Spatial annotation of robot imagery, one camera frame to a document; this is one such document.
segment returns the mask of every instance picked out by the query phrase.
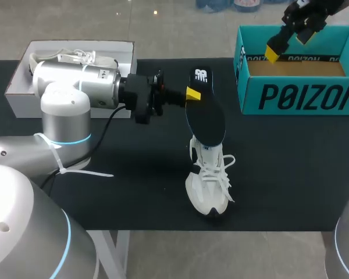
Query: tiled floor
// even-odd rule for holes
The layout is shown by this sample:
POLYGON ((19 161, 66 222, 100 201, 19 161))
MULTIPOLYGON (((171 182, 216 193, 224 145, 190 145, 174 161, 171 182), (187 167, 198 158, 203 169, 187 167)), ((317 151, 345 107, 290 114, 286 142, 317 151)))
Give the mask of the tiled floor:
POLYGON ((319 232, 133 231, 128 279, 326 279, 319 232))
MULTIPOLYGON (((0 59, 45 39, 132 40, 138 58, 231 57, 240 24, 279 24, 285 7, 207 15, 194 0, 0 0, 0 59)), ((330 22, 349 24, 349 8, 330 22)), ((321 279, 324 253, 319 232, 134 231, 128 278, 321 279)))
MULTIPOLYGON (((287 5, 210 15, 194 1, 0 0, 0 59, 20 58, 31 40, 57 38, 132 40, 138 58, 231 57, 240 24, 279 24, 287 5)), ((349 8, 330 22, 349 23, 349 8)))

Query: black insole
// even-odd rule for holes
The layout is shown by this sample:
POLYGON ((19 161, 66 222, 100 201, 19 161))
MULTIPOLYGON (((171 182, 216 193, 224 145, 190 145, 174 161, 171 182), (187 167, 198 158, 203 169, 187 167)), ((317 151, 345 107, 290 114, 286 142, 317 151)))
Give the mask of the black insole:
POLYGON ((213 93, 212 70, 197 66, 190 70, 190 85, 201 99, 186 102, 186 117, 194 136, 205 146, 217 146, 225 136, 225 117, 213 93))

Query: black table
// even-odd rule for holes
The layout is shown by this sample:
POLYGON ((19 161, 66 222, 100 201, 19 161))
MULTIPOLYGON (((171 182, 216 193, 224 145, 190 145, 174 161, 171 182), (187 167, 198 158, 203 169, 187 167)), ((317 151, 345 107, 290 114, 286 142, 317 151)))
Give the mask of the black table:
MULTIPOLYGON (((16 119, 3 95, 16 65, 0 61, 0 135, 41 131, 40 119, 16 119)), ((148 126, 113 120, 88 169, 115 177, 59 176, 52 199, 87 230, 334 229, 349 198, 349 116, 243 116, 229 58, 140 60, 137 73, 161 68, 166 84, 181 90, 196 65, 213 69, 226 116, 223 152, 237 160, 227 170, 236 202, 225 215, 206 219, 188 200, 191 133, 174 106, 148 126)), ((92 120, 94 142, 105 121, 92 120)))

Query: robotic arm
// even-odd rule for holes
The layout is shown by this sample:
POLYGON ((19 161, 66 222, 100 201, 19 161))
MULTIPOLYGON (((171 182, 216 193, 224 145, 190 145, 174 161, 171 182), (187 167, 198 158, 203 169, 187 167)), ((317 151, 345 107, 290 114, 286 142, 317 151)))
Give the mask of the robotic arm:
POLYGON ((296 33, 300 43, 306 44, 326 26, 328 16, 333 16, 349 6, 349 0, 296 0, 284 11, 285 23, 280 32, 266 46, 265 56, 274 63, 289 47, 289 39, 296 33))
POLYGON ((41 98, 43 134, 0 137, 0 164, 27 177, 49 174, 59 162, 76 169, 89 163, 91 107, 116 109, 122 103, 137 123, 148 124, 154 112, 163 114, 165 103, 185 107, 187 99, 200 99, 192 90, 166 88, 161 71, 122 77, 116 69, 50 61, 37 65, 33 87, 41 98))
POLYGON ((187 95, 164 85, 164 75, 129 74, 122 77, 116 69, 44 61, 36 67, 34 92, 42 97, 51 83, 71 84, 88 95, 92 108, 116 109, 120 103, 134 112, 137 123, 148 124, 151 115, 163 114, 165 103, 185 106, 187 95))

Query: white sneaker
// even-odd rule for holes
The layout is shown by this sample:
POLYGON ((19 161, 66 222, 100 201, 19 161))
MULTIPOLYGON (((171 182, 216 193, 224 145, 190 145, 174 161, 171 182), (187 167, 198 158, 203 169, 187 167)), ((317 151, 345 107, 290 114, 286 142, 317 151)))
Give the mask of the white sneaker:
POLYGON ((222 144, 207 147, 193 136, 190 140, 190 157, 194 164, 186 179, 186 191, 191 203, 204 215, 222 214, 226 210, 227 203, 233 202, 228 190, 231 185, 225 169, 235 163, 234 156, 223 155, 222 144), (224 165, 225 158, 233 160, 224 165))
POLYGON ((95 51, 85 52, 80 49, 70 51, 68 49, 63 48, 60 51, 57 51, 57 53, 48 56, 40 56, 36 53, 31 53, 29 57, 30 71, 34 73, 36 66, 41 61, 48 60, 82 65, 91 65, 111 69, 117 69, 117 67, 119 66, 118 62, 113 57, 98 56, 96 55, 95 51))

